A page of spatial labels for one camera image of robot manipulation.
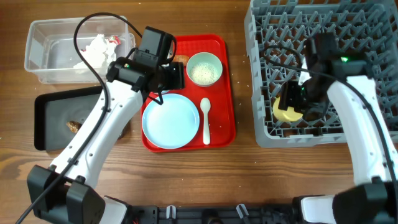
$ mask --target dish rack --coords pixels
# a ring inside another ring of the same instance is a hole
[[[365,52],[374,63],[377,99],[391,138],[398,142],[398,12],[392,0],[251,0],[244,18],[246,51],[252,74],[256,141],[261,147],[307,147],[346,142],[333,105],[315,121],[278,121],[272,105],[282,84],[299,72],[267,64],[260,53],[280,42],[303,55],[303,43],[332,32],[341,52]],[[272,60],[295,63],[286,50],[267,50]]]

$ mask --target wooden surface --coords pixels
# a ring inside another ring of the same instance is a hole
[[[139,30],[153,26],[173,35],[214,33],[224,38],[237,122],[236,139],[226,148],[153,154],[141,143],[140,116],[135,115],[132,131],[106,160],[96,188],[100,195],[132,205],[236,205],[289,202],[294,196],[335,194],[353,186],[346,144],[290,149],[262,149],[256,144],[251,71],[244,57],[243,19],[249,1],[93,1],[0,4],[0,223],[14,223],[30,204],[25,180],[32,166],[47,167],[59,153],[34,148],[35,98],[92,86],[43,85],[25,71],[29,25],[100,11],[124,15]],[[33,214],[26,220],[42,222]]]

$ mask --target plate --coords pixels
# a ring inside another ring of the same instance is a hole
[[[192,101],[179,94],[166,94],[163,101],[163,105],[152,101],[146,107],[142,114],[142,130],[157,147],[177,149],[197,134],[199,112]]]

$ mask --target plastic spoon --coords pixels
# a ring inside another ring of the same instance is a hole
[[[210,144],[209,120],[207,116],[210,108],[211,108],[210,100],[208,98],[201,99],[200,109],[203,112],[203,143],[205,145]]]

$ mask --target rice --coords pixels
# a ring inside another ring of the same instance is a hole
[[[208,62],[201,62],[195,65],[190,72],[190,78],[199,85],[209,85],[217,81],[217,69]]]

